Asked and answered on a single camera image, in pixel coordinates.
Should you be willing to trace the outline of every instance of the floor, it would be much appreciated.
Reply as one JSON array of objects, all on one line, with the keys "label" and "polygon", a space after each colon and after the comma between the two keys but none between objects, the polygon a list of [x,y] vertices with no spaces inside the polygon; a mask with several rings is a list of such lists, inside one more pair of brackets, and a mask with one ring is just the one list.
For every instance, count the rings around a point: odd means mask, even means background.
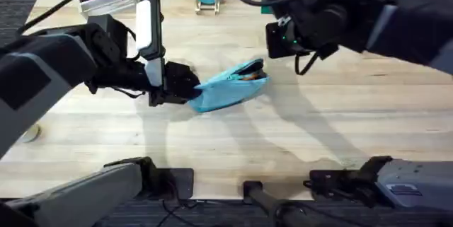
[{"label": "floor", "polygon": [[[35,0],[0,0],[0,46],[13,41],[14,31],[25,22]],[[344,202],[309,202],[314,207],[336,216],[355,219],[367,226],[437,226],[441,221],[453,221],[453,216],[427,209],[393,210],[367,209]],[[193,223],[193,226],[268,226],[263,212],[254,206],[232,206],[230,203],[202,204],[195,209],[181,209],[177,213]],[[308,213],[316,218],[325,216]],[[120,205],[97,226],[156,226],[166,215],[160,202],[132,200]],[[164,226],[184,226],[170,217]]]}]

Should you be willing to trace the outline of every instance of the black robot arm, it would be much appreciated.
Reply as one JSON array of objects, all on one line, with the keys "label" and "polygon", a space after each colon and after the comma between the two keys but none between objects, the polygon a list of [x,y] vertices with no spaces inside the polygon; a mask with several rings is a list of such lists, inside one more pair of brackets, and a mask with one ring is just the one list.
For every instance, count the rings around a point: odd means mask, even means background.
[{"label": "black robot arm", "polygon": [[315,55],[325,59],[339,46],[369,51],[453,74],[453,0],[242,0],[271,6],[267,24],[270,58]]}]

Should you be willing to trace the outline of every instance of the wooden tabletop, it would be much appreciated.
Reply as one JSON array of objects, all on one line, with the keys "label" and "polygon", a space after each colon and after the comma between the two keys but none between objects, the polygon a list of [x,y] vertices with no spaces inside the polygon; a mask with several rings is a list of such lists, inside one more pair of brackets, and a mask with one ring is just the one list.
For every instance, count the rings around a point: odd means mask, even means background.
[{"label": "wooden tabletop", "polygon": [[[58,1],[37,0],[30,17]],[[145,97],[110,89],[91,95],[78,86],[39,121],[37,141],[16,144],[0,161],[0,197],[30,195],[137,156],[193,168],[194,198],[211,199],[240,198],[244,180],[263,181],[277,197],[309,199],[302,182],[310,170],[359,168],[370,156],[453,160],[451,76],[345,49],[297,76],[293,57],[266,57],[264,27],[274,18],[259,8],[226,0],[218,16],[197,16],[193,0],[161,3],[168,60],[195,67],[204,81],[262,57],[271,80],[261,95],[197,114],[188,105],[148,107]],[[115,17],[134,29],[133,10]],[[84,22],[73,2],[34,30]]]}]

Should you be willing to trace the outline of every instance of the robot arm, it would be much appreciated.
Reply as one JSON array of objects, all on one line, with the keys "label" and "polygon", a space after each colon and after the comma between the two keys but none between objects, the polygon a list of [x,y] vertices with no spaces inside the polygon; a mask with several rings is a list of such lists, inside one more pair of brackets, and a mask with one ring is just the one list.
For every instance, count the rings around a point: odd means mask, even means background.
[{"label": "robot arm", "polygon": [[242,1],[272,6],[278,21],[266,26],[270,58],[315,52],[314,62],[341,45],[453,74],[452,0]]},{"label": "robot arm", "polygon": [[0,122],[8,125],[0,128],[0,157],[80,83],[93,94],[107,87],[146,92],[151,106],[183,104],[199,96],[193,88],[200,82],[188,66],[165,63],[160,0],[142,0],[137,13],[137,23],[149,25],[137,36],[145,64],[127,58],[131,31],[110,15],[90,17],[85,25],[41,30],[1,49]]}]

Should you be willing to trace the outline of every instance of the blue pouch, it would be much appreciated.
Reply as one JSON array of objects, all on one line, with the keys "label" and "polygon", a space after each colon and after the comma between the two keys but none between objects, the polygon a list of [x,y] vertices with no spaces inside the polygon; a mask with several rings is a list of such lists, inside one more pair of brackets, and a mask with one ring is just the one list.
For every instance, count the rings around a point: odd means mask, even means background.
[{"label": "blue pouch", "polygon": [[196,86],[202,94],[189,100],[188,104],[195,111],[207,112],[240,103],[257,93],[269,80],[262,68],[263,60],[256,59],[228,69]]}]

